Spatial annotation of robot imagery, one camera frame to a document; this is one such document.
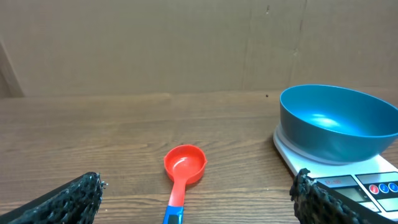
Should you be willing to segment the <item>red scoop blue handle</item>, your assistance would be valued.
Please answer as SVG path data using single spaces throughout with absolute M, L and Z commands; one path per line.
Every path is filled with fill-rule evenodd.
M 170 150 L 164 157 L 165 171 L 173 182 L 163 224 L 182 224 L 186 186 L 198 182 L 205 173 L 207 159 L 197 146 L 185 144 Z

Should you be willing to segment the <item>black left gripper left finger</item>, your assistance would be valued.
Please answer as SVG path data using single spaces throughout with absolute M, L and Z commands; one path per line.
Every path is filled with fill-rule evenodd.
M 92 224 L 108 184 L 87 172 L 39 198 L 1 215 L 5 224 Z

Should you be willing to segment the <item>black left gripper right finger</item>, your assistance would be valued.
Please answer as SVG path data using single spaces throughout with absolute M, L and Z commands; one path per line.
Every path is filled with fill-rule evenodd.
M 294 215 L 301 224 L 383 224 L 392 220 L 371 211 L 341 193 L 308 176 L 300 169 L 289 195 Z

